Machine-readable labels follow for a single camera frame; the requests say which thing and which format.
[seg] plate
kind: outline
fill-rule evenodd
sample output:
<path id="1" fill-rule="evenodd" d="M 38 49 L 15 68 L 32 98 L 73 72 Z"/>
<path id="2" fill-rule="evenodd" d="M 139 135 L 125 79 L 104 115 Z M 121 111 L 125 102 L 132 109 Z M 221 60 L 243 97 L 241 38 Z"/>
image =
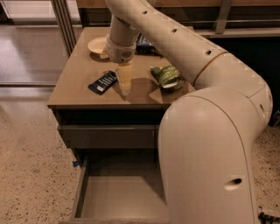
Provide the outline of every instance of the plate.
<path id="1" fill-rule="evenodd" d="M 106 37 L 95 38 L 87 45 L 89 51 L 96 53 L 99 56 L 105 53 Z"/>

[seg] floor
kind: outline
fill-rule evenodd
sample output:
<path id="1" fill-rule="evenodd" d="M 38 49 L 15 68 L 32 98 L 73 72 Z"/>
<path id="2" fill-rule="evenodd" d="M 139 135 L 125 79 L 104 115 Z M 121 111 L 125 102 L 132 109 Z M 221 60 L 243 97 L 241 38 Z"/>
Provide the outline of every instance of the floor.
<path id="1" fill-rule="evenodd" d="M 0 26 L 0 81 L 56 81 L 66 63 L 56 27 Z M 52 91 L 0 87 L 0 224 L 69 220 L 81 169 L 46 106 Z M 279 158 L 280 127 L 267 127 L 252 151 L 260 210 L 280 211 Z"/>

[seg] chip bag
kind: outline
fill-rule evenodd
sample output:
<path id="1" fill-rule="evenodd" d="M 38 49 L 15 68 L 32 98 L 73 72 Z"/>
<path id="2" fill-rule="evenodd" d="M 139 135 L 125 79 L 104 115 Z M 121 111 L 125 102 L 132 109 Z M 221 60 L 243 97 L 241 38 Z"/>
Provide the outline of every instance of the chip bag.
<path id="1" fill-rule="evenodd" d="M 157 80 L 159 86 L 170 92 L 182 88 L 186 80 L 174 66 L 151 67 L 150 73 Z"/>

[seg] open drawer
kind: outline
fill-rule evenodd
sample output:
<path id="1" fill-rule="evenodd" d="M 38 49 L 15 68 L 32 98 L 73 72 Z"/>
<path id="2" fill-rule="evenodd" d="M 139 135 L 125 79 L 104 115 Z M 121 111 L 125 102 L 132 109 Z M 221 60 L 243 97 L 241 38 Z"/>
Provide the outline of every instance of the open drawer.
<path id="1" fill-rule="evenodd" d="M 71 219 L 60 224 L 89 223 L 169 223 L 157 150 L 103 149 L 86 155 Z"/>

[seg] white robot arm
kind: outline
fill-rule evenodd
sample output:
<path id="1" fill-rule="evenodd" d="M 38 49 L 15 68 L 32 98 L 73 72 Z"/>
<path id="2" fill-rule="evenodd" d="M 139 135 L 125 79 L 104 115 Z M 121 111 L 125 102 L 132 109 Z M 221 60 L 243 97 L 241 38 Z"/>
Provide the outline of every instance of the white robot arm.
<path id="1" fill-rule="evenodd" d="M 158 150 L 171 224 L 260 223 L 251 150 L 269 122 L 266 82 L 218 45 L 145 0 L 106 0 L 111 60 L 131 60 L 141 32 L 197 91 L 176 100 L 159 128 Z"/>

